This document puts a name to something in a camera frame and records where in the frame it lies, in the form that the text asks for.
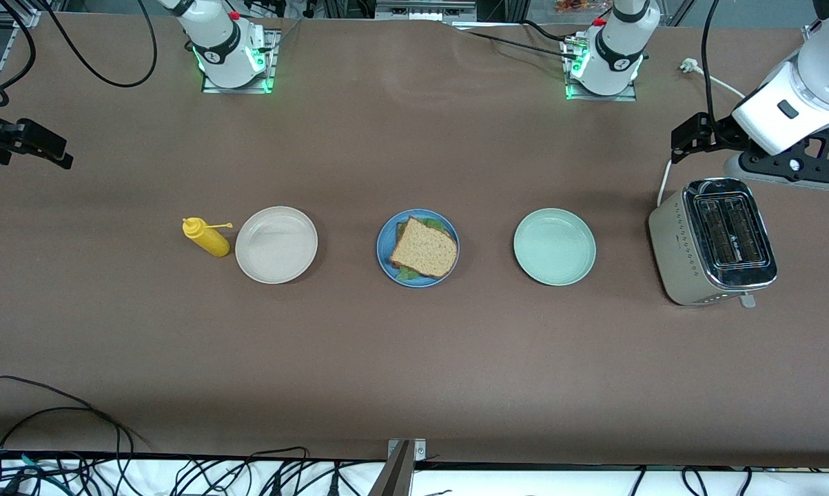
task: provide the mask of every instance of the black bracket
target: black bracket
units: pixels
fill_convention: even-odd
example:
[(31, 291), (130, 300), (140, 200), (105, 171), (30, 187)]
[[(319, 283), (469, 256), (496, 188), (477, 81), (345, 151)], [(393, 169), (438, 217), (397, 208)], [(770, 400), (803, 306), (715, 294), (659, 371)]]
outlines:
[[(807, 149), (818, 142), (815, 156)], [(829, 128), (814, 132), (780, 154), (770, 155), (748, 138), (732, 116), (717, 122), (717, 132), (711, 129), (708, 114), (699, 112), (672, 131), (672, 163), (682, 161), (689, 154), (736, 150), (742, 152), (739, 165), (754, 174), (785, 178), (791, 183), (808, 181), (829, 185)]]
[(74, 157), (65, 153), (68, 142), (55, 132), (31, 119), (9, 123), (0, 119), (0, 163), (8, 165), (14, 153), (31, 154), (62, 167), (71, 169)]

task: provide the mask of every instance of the mustard bottle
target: mustard bottle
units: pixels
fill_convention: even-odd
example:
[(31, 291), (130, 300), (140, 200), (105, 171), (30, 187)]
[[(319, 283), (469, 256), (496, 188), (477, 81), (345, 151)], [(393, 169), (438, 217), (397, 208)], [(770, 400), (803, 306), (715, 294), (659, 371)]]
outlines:
[(232, 228), (234, 224), (226, 223), (219, 226), (207, 226), (206, 220), (199, 217), (181, 219), (181, 230), (191, 241), (200, 245), (216, 257), (224, 257), (231, 251), (231, 244), (215, 228)]

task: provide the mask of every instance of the table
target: table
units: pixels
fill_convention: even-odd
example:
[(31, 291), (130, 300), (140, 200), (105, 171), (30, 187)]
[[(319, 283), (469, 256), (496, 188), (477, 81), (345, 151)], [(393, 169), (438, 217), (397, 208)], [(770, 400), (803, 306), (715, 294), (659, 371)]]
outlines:
[[(62, 19), (105, 75), (146, 70), (142, 19)], [(677, 70), (699, 31), (659, 29), (638, 101), (594, 103), (565, 100), (550, 56), (427, 21), (306, 20), (275, 93), (200, 94), (180, 26), (154, 25), (158, 68), (130, 90), (90, 76), (48, 19), (34, 30), (37, 63), (0, 116), (48, 126), (75, 161), (0, 166), (0, 373), (79, 395), (158, 452), (379, 458), (388, 437), (425, 437), (439, 459), (829, 466), (829, 192), (754, 185), (779, 279), (753, 311), (676, 307), (657, 276), (646, 218), (670, 130), (704, 109), (703, 81)], [(717, 29), (711, 69), (747, 92), (799, 42)], [(716, 94), (725, 116), (736, 98)], [(669, 191), (727, 157), (688, 158)], [(240, 226), (274, 205), (319, 231), (288, 285), (181, 233), (183, 217)], [(430, 289), (374, 258), (380, 226), (411, 207), (461, 236)], [(515, 263), (515, 226), (541, 207), (593, 230), (576, 285)], [(0, 385), (0, 427), (58, 401)], [(9, 446), (110, 450), (113, 435), (56, 414)]]

